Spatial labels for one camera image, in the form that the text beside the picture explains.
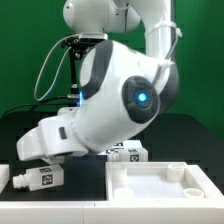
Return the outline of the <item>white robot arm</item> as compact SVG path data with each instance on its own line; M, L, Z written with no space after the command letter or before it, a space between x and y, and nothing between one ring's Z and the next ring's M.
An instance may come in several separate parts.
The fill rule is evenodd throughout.
M101 153L144 130L178 88L172 0L66 0L63 17L81 38L101 41L80 68L82 105L21 137L22 161Z

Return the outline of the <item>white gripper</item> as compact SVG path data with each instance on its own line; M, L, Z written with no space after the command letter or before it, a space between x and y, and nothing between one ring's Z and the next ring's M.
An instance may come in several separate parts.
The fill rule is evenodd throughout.
M74 115L74 112L68 112L39 121L36 128L18 140L19 159L29 161L43 158L49 165L59 165L64 163L64 157L59 155L80 157L87 154L88 150L73 135Z

